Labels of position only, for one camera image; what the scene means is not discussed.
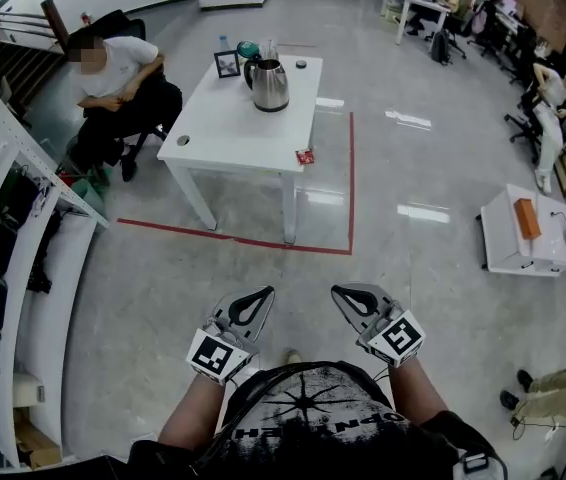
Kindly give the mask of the green bin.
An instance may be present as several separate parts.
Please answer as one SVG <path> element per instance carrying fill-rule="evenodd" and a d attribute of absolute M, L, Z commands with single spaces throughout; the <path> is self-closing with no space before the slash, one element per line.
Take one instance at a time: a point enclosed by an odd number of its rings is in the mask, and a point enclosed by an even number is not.
<path fill-rule="evenodd" d="M 86 173 L 75 175 L 77 180 L 70 188 L 95 211 L 104 214 L 104 195 L 109 187 L 107 173 L 100 168 L 91 168 Z"/>

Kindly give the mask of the black backpack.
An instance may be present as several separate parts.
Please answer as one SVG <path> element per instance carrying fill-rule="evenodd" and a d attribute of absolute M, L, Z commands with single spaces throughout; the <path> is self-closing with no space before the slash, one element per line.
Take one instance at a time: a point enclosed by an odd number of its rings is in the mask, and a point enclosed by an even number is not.
<path fill-rule="evenodd" d="M 449 34 L 445 29 L 441 29 L 433 35 L 431 41 L 430 57 L 443 66 L 450 63 L 450 44 Z"/>

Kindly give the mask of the white office desk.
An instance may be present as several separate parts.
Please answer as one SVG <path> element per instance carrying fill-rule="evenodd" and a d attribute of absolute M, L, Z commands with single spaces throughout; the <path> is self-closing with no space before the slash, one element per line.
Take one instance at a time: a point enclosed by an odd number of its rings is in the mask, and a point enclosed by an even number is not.
<path fill-rule="evenodd" d="M 381 5 L 381 15 L 384 18 L 389 17 L 390 8 L 388 7 L 389 0 L 382 0 Z M 436 27 L 434 32 L 439 32 L 445 24 L 447 16 L 450 14 L 450 9 L 442 4 L 438 4 L 431 0 L 402 0 L 402 7 L 400 12 L 400 20 L 398 24 L 398 29 L 395 36 L 395 44 L 400 45 L 405 33 L 405 27 L 407 24 L 408 14 L 412 7 L 429 9 L 438 14 L 438 19 L 436 21 Z"/>

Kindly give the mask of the wooden staircase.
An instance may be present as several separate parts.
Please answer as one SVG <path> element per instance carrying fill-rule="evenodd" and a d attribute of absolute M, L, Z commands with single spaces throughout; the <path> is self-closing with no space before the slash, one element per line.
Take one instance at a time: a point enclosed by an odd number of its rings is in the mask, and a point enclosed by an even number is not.
<path fill-rule="evenodd" d="M 67 39 L 54 0 L 38 14 L 0 11 L 0 98 L 17 117 L 67 63 Z"/>

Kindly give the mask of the person's left forearm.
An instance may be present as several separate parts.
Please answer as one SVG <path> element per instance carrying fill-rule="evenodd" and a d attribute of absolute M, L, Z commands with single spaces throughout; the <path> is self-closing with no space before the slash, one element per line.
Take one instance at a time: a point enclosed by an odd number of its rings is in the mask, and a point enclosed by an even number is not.
<path fill-rule="evenodd" d="M 158 442 L 194 451 L 215 434 L 225 387 L 197 374 L 163 426 Z"/>

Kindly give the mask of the orange box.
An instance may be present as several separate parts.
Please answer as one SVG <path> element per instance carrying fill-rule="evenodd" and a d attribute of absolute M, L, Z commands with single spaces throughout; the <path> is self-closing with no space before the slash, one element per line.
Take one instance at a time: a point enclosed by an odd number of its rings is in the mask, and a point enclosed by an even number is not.
<path fill-rule="evenodd" d="M 525 240 L 539 238 L 542 231 L 532 200 L 519 198 L 514 202 L 513 207 L 522 238 Z"/>

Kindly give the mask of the person's black printed t-shirt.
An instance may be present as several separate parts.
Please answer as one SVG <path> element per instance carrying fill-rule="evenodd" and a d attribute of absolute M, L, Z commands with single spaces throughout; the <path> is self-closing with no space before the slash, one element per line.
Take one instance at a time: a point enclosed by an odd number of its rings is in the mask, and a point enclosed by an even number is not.
<path fill-rule="evenodd" d="M 453 480 L 459 449 L 500 459 L 449 409 L 417 425 L 361 368 L 302 361 L 225 391 L 202 447 L 139 441 L 127 465 L 136 480 Z"/>

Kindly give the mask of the white shelf unit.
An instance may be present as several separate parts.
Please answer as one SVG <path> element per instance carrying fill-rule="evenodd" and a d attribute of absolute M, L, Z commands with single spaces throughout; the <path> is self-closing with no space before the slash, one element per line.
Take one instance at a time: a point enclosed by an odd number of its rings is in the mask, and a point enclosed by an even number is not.
<path fill-rule="evenodd" d="M 0 474 L 19 461 L 13 410 L 63 449 L 62 384 L 75 295 L 106 220 L 57 176 L 0 98 Z"/>

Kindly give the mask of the black picture frame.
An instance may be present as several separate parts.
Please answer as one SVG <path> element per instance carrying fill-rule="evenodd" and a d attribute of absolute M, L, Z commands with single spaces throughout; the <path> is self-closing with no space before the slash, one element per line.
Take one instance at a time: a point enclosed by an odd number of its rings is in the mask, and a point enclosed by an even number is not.
<path fill-rule="evenodd" d="M 241 75 L 238 52 L 236 50 L 216 52 L 214 61 L 219 79 Z"/>

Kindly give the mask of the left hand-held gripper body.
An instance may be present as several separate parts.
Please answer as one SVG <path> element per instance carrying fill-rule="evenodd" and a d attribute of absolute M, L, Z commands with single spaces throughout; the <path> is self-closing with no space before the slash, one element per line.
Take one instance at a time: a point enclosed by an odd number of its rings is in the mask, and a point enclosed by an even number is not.
<path fill-rule="evenodd" d="M 228 320 L 210 317 L 196 330 L 186 361 L 196 373 L 226 385 L 257 354 L 255 343 Z"/>

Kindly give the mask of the small white table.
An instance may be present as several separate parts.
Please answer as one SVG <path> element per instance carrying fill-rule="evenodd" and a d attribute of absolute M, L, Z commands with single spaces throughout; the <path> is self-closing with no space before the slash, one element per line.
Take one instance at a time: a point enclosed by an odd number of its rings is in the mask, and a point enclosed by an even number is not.
<path fill-rule="evenodd" d="M 515 204 L 530 203 L 540 234 L 526 238 Z M 499 274 L 557 277 L 566 272 L 566 204 L 508 184 L 480 209 L 486 260 L 482 268 Z"/>

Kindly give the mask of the stainless steel electric kettle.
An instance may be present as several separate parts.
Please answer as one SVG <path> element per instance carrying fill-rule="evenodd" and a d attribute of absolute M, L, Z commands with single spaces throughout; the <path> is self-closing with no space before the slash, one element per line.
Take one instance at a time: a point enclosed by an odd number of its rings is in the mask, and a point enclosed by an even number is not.
<path fill-rule="evenodd" d="M 243 76 L 252 91 L 254 106 L 268 113 L 285 109 L 289 104 L 289 87 L 280 60 L 264 60 L 260 46 L 252 41 L 239 42 L 237 52 L 245 60 Z"/>

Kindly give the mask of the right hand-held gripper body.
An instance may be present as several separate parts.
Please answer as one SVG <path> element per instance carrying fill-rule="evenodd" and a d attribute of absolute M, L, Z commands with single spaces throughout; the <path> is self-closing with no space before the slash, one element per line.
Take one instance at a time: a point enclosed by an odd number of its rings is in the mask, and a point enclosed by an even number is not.
<path fill-rule="evenodd" d="M 418 353 L 425 338 L 413 313 L 393 304 L 371 321 L 359 335 L 357 345 L 390 368 L 398 368 Z"/>

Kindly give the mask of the person's right forearm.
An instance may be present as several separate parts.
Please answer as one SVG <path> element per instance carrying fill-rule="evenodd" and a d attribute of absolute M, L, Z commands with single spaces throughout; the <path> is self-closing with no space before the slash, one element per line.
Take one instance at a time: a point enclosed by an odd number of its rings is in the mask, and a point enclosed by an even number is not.
<path fill-rule="evenodd" d="M 426 423 L 448 410 L 416 356 L 390 369 L 389 383 L 395 410 L 414 424 Z"/>

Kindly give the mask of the cardboard box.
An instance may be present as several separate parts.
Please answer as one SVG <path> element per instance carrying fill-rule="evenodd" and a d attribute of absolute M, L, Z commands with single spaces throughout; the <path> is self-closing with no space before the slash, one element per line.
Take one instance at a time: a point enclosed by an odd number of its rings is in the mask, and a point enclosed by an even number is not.
<path fill-rule="evenodd" d="M 15 408 L 13 418 L 17 454 L 21 463 L 36 470 L 62 462 L 59 446 L 31 423 L 27 408 Z"/>

